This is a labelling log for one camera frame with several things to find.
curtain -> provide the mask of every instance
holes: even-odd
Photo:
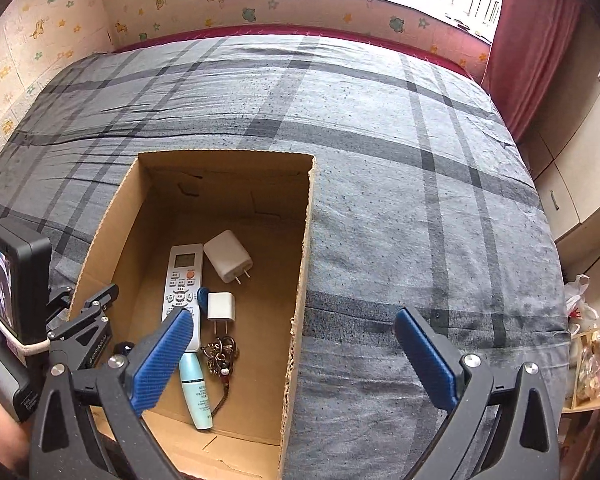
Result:
[[[579,0],[502,0],[482,87],[516,142],[544,97],[579,15]]]

bed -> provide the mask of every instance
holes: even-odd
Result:
[[[475,82],[313,36],[94,55],[46,86],[0,153],[0,217],[49,237],[52,285],[75,284],[136,153],[179,148],[317,157],[285,478],[401,479],[426,448],[444,412],[392,335],[402,304],[494,367],[537,362],[559,416],[570,338],[557,252]]]

cartoon patterned wallpaper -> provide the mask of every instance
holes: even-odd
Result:
[[[480,81],[489,47],[417,10],[383,0],[104,0],[117,48],[168,34],[244,23],[335,28],[416,46]]]
[[[102,0],[13,0],[0,17],[0,149],[60,70],[111,50]]]

person's arm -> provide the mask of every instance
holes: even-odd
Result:
[[[18,424],[0,404],[0,462],[13,472],[27,475],[33,417]]]

blue gripper pad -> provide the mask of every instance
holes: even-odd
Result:
[[[154,408],[193,336],[193,318],[174,308],[160,327],[128,356],[125,389],[138,416]]]
[[[453,411],[464,386],[460,352],[446,337],[433,332],[414,308],[398,311],[394,333],[433,405]]]

